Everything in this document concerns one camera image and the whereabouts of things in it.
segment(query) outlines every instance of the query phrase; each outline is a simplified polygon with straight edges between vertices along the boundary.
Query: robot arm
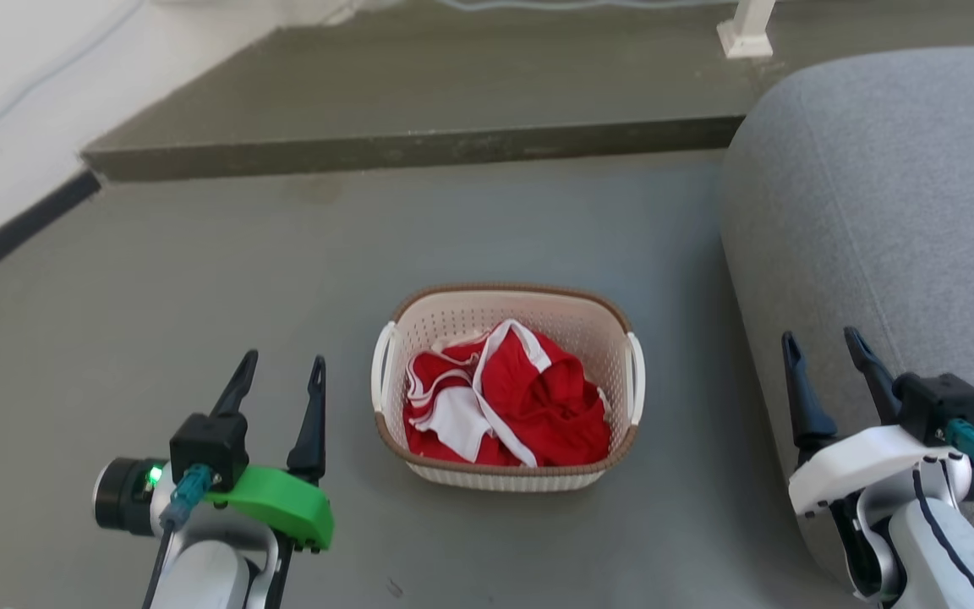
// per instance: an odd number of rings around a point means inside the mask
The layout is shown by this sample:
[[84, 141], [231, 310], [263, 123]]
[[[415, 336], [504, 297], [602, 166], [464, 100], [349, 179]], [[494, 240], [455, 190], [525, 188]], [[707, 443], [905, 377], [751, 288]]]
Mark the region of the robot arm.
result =
[[[117, 458], [97, 478], [98, 525], [160, 536], [146, 609], [277, 609], [293, 553], [329, 548], [333, 517], [318, 489], [326, 471], [325, 360], [318, 356], [310, 373], [308, 409], [287, 470], [249, 465], [239, 404], [256, 361], [255, 351], [244, 356], [208, 416], [187, 417], [172, 437], [170, 459]], [[169, 506], [196, 465], [211, 479], [184, 516]]]
[[892, 381], [854, 328], [856, 369], [882, 420], [843, 440], [820, 408], [795, 337], [784, 335], [789, 408], [800, 465], [789, 480], [797, 515], [828, 512], [856, 596], [896, 609], [974, 608], [974, 388], [954, 375]]

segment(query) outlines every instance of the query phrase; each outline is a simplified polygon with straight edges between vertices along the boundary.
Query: green indicator light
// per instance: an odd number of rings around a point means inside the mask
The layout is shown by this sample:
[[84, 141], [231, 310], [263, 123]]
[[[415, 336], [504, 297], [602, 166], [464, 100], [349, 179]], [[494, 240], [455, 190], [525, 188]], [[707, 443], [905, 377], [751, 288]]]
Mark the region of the green indicator light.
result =
[[160, 481], [160, 475], [162, 474], [163, 474], [163, 470], [160, 469], [159, 467], [154, 466], [152, 467], [152, 469], [150, 469], [150, 473], [146, 475], [146, 478], [148, 478], [150, 485], [156, 486], [156, 483]]

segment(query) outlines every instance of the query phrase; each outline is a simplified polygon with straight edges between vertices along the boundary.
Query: white post base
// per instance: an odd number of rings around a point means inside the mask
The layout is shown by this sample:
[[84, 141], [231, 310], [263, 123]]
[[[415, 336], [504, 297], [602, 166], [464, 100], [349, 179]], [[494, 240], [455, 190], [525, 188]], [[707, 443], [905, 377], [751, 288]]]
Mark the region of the white post base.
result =
[[716, 26], [716, 32], [720, 34], [720, 45], [729, 59], [769, 58], [773, 55], [773, 46], [769, 45], [769, 36], [764, 31], [754, 36], [744, 36], [738, 34], [734, 20], [730, 20]]

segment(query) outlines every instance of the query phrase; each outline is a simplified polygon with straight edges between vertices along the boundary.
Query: white post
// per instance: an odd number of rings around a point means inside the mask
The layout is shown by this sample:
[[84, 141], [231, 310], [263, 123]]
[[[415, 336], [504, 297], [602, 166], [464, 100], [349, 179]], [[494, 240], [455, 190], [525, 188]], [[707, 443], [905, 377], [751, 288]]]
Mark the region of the white post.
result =
[[773, 54], [765, 26], [776, 0], [739, 0], [735, 18], [716, 26], [727, 58], [767, 58]]

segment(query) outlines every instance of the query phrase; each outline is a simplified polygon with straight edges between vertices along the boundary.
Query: white cable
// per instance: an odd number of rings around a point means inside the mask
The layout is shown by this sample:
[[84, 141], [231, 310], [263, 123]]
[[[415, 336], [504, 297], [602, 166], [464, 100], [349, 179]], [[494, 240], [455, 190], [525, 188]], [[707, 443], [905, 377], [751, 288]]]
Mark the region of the white cable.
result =
[[[569, 0], [565, 3], [550, 3], [537, 0], [487, 0], [486, 3], [461, 3], [460, 0], [436, 0], [449, 8], [465, 13], [490, 11], [494, 8], [524, 8], [528, 11], [578, 11], [581, 8], [619, 7], [645, 8], [645, 10], [659, 10], [660, 8], [686, 8], [708, 5], [709, 0], [652, 0], [642, 3], [641, 0]], [[722, 0], [722, 3], [734, 3], [734, 0]]]
[[90, 31], [85, 38], [82, 38], [76, 45], [73, 45], [65, 53], [59, 55], [55, 61], [43, 66], [42, 69], [38, 69], [30, 77], [25, 78], [18, 85], [13, 86], [13, 88], [5, 92], [0, 97], [0, 120], [3, 120], [5, 115], [10, 114], [10, 111], [20, 101], [24, 100], [25, 96], [28, 96], [28, 94], [34, 91], [37, 86], [43, 85], [44, 82], [57, 76], [57, 74], [63, 72], [67, 67], [76, 63], [78, 59], [89, 54], [89, 51], [100, 46], [100, 43], [107, 40], [112, 34], [115, 34], [115, 31], [123, 27], [123, 24], [127, 23], [130, 17], [138, 12], [144, 3], [145, 0], [128, 0], [127, 3], [119, 5], [119, 8], [116, 8], [115, 12], [108, 15], [107, 19], [104, 19], [100, 27]]

